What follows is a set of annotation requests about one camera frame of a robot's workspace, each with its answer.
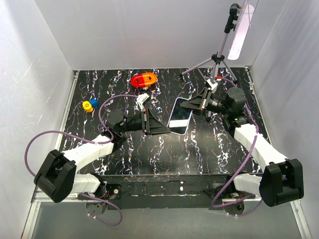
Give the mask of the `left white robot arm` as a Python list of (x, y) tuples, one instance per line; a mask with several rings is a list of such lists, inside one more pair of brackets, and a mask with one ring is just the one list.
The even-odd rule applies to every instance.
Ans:
[(112, 110), (106, 126), (109, 131), (97, 136), (92, 143), (64, 152), (55, 149), (48, 153), (34, 183), (53, 202), (59, 203), (74, 193), (104, 199), (107, 194), (106, 181), (95, 173), (79, 174), (79, 171), (120, 149), (126, 141), (125, 132), (142, 131), (146, 135), (170, 133), (170, 129), (158, 121), (149, 109), (143, 109), (131, 117), (125, 116), (121, 110)]

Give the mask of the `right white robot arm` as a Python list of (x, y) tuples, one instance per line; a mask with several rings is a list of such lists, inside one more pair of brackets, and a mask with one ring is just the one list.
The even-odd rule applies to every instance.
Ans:
[(206, 111), (223, 115), (225, 130), (248, 150), (261, 167), (262, 176), (242, 173), (243, 167), (229, 178), (221, 191), (231, 198), (243, 192), (261, 197), (269, 207), (299, 200), (304, 197), (303, 166), (298, 159), (288, 159), (279, 153), (260, 133), (249, 114), (243, 90), (229, 88), (220, 98), (205, 88), (197, 96), (180, 105), (196, 115)]

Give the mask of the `phone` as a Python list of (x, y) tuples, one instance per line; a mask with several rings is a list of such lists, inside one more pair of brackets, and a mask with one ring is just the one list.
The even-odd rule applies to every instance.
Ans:
[(187, 99), (177, 97), (173, 109), (171, 111), (167, 127), (171, 133), (185, 135), (189, 126), (192, 110), (181, 107), (180, 105), (186, 102)]

